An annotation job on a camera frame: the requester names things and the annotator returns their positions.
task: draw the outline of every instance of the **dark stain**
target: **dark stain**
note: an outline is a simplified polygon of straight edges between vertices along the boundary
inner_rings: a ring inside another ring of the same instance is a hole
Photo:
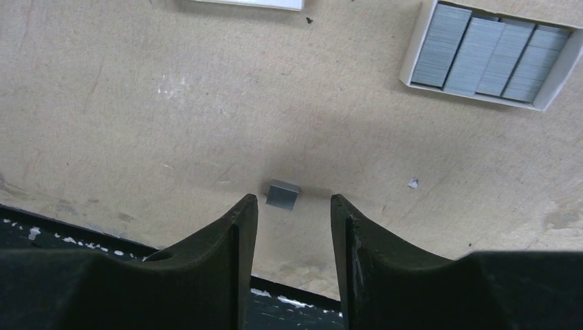
[[[6,180],[4,179],[4,175],[2,175],[2,173],[0,173],[0,190],[4,190],[8,194],[19,199],[29,198],[28,195],[25,192],[23,192],[20,188],[6,182]]]
[[[544,219],[544,223],[545,225],[551,225],[552,229],[570,228],[572,223],[581,220],[581,216],[579,213],[580,213],[579,210],[573,210],[571,212],[552,213],[549,214],[546,219]]]
[[[55,211],[57,212],[66,212],[71,215],[78,215],[77,210],[75,210],[72,206],[68,206],[66,204],[56,204]]]
[[[135,220],[134,217],[132,217],[131,215],[129,215],[127,213],[123,213],[123,212],[118,212],[118,219],[123,221],[123,222],[132,222]]]

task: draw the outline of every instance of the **white cardboard box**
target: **white cardboard box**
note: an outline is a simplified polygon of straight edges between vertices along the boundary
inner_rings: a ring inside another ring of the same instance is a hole
[[[575,64],[577,64],[579,58],[583,54],[583,28],[581,27],[574,27],[558,23],[526,19],[524,17],[512,16],[499,12],[492,12],[482,8],[459,5],[457,3],[451,3],[449,1],[423,0],[423,3],[421,5],[421,12],[419,13],[419,18],[417,19],[415,30],[413,31],[413,35],[411,36],[409,48],[407,49],[405,60],[403,62],[403,65],[401,66],[401,73],[399,75],[399,79],[409,87],[416,89],[425,89],[427,91],[436,91],[438,93],[457,95],[453,93],[446,93],[437,87],[430,87],[411,83],[413,70],[415,69],[415,65],[417,64],[419,53],[421,52],[421,47],[423,46],[425,37],[427,35],[427,31],[429,29],[429,23],[431,22],[433,12],[435,11],[435,7],[437,6],[438,3],[454,5],[457,7],[467,8],[471,10],[478,10],[481,12],[487,12],[494,16],[514,18],[521,21],[528,21],[537,24],[560,26],[573,31],[568,41],[566,42],[566,45],[561,51],[557,61],[555,62],[555,65],[551,69],[551,72],[549,73],[547,79],[545,80],[544,84],[540,88],[540,91],[538,92],[536,98],[532,103],[523,103],[481,94],[460,97],[472,98],[475,100],[483,100],[487,102],[498,103],[501,105],[509,105],[513,107],[526,108],[531,110],[546,111],[549,105],[551,105],[551,103],[555,99],[555,97],[559,94],[564,84],[567,82],[567,78],[569,78],[571,72],[573,71],[573,68],[575,67]]]

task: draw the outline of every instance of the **beige work surface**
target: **beige work surface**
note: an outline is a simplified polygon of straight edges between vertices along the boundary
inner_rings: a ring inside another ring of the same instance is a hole
[[[583,23],[581,0],[465,2]],[[583,248],[581,64],[539,113],[399,82],[418,1],[0,8],[1,203],[163,248],[254,193],[253,272],[334,298],[332,193],[449,258]]]

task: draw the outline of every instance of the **gray metal piece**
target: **gray metal piece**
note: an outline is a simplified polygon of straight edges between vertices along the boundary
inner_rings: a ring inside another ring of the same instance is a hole
[[[299,186],[273,179],[269,185],[266,204],[291,211],[299,194]]]
[[[477,17],[470,20],[443,91],[464,96],[476,94],[504,27],[504,23]]]
[[[534,23],[513,19],[503,19],[501,22],[506,26],[476,90],[478,93],[502,95],[535,27]]]
[[[557,27],[537,26],[503,97],[533,102],[570,34],[570,31]]]
[[[443,86],[471,16],[471,10],[437,5],[413,71],[413,83]]]

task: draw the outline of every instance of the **scratch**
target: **scratch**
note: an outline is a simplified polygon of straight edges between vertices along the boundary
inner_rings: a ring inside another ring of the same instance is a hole
[[[304,159],[304,161],[306,160],[306,152],[307,152],[307,147],[308,147],[308,141],[306,141],[306,142],[304,143],[304,148],[303,148],[303,156],[302,156],[302,157],[303,157],[303,159]]]
[[[43,152],[40,149],[37,149],[36,155],[34,156],[34,160],[26,164],[26,167],[24,168],[24,175],[22,176],[23,182],[26,180],[26,177],[30,174],[30,172],[35,171],[37,169],[42,153]]]
[[[364,177],[364,181],[368,185],[369,179],[368,179],[368,177],[366,177],[366,172],[364,171],[364,166],[362,165],[362,162],[360,161],[360,157],[358,156],[358,152],[356,151],[356,142],[353,140],[352,134],[350,134],[350,129],[348,129],[348,124],[346,123],[346,118],[344,120],[345,120],[344,124],[346,125],[346,132],[348,133],[348,139],[350,140],[350,143],[352,146],[352,151],[354,152],[354,156],[356,157],[356,162],[360,166],[360,172],[362,173],[362,176]]]
[[[578,138],[577,137],[575,138],[575,143],[573,145],[576,146],[581,141],[583,141],[583,131],[581,131],[581,134],[579,134],[579,137]]]
[[[529,243],[529,245],[527,247],[525,247],[525,250],[528,250],[531,247],[531,245],[537,244],[539,240],[540,240],[540,237],[537,236],[536,239],[534,239],[532,242]]]
[[[85,112],[87,110],[87,103],[89,102],[89,97],[91,97],[91,95],[93,95],[95,88],[97,87],[97,84],[99,82],[99,77],[101,77],[101,71],[103,70],[103,63],[105,62],[105,54],[103,54],[102,58],[101,58],[101,64],[99,65],[99,71],[97,72],[97,77],[95,78],[95,82],[93,83],[93,87],[91,87],[91,90],[89,91],[89,93],[87,94],[87,97],[85,98],[85,103],[83,105],[83,112]]]
[[[28,30],[30,29],[30,19],[32,17],[32,8],[34,5],[34,0],[30,0],[30,5],[28,6],[28,13],[26,14],[26,26],[24,29],[24,34],[22,35],[22,39],[20,40],[19,50],[22,50],[22,45],[24,44],[24,40],[28,35]]]
[[[219,176],[217,176],[217,179],[212,183],[212,186],[215,186],[215,184],[217,184],[219,182],[219,179],[221,179],[223,176],[225,176],[227,173],[229,173],[229,171],[231,171],[231,168],[233,168],[235,164],[231,164],[229,165],[229,167],[227,167],[227,169],[225,169],[223,172],[221,172],[221,174],[219,174]],[[223,180],[221,181],[221,183],[227,183],[227,182],[231,182],[231,180]]]
[[[277,316],[275,316],[275,315],[268,314],[268,313],[263,313],[262,311],[260,311],[259,313],[261,313],[261,315],[269,316],[271,318],[277,318]]]
[[[213,165],[213,166],[216,166],[216,167],[220,167],[220,164],[217,164],[215,162],[211,162],[210,160],[201,160],[200,163],[201,164],[209,164],[209,165]]]
[[[303,285],[306,285],[306,284],[310,283],[311,281],[313,281],[313,280],[307,280],[307,281],[305,281],[303,283],[300,283],[297,287],[301,287]]]
[[[452,167],[451,167],[451,168],[448,170],[448,172],[447,172],[447,173],[446,173],[446,174],[445,174],[443,177],[441,177],[441,179],[439,179],[439,181],[438,181],[438,182],[437,182],[435,185],[433,185],[431,188],[429,188],[429,190],[427,190],[427,192],[426,192],[426,193],[423,195],[423,197],[421,197],[419,200],[417,200],[417,201],[415,202],[415,204],[413,204],[413,206],[411,206],[411,208],[409,209],[409,211],[407,211],[407,213],[403,214],[403,215],[402,215],[402,216],[401,216],[401,217],[400,217],[400,218],[399,218],[397,221],[401,221],[402,219],[405,219],[405,218],[406,218],[406,217],[407,217],[409,214],[411,214],[411,212],[413,212],[413,210],[414,210],[414,209],[417,207],[417,204],[419,204],[419,203],[421,203],[422,201],[424,201],[424,200],[425,200],[425,198],[427,198],[427,196],[429,196],[429,194],[431,193],[431,191],[432,191],[432,190],[433,190],[435,187],[439,186],[439,185],[441,184],[441,182],[443,182],[443,181],[446,179],[446,177],[449,177],[449,176],[450,176],[450,174],[451,174],[451,172],[453,171],[453,169],[454,169],[454,168],[455,168],[457,165],[458,165],[458,163],[454,164],[454,165],[453,165],[453,166],[452,166]]]
[[[519,280],[522,284],[531,285],[533,287],[537,287],[538,289],[545,290],[546,292],[550,292],[553,295],[567,295],[572,296],[573,293],[570,289],[560,289],[559,287],[552,287],[545,285],[543,283],[539,283],[536,281],[536,278],[528,278],[522,276],[513,276],[515,279]]]

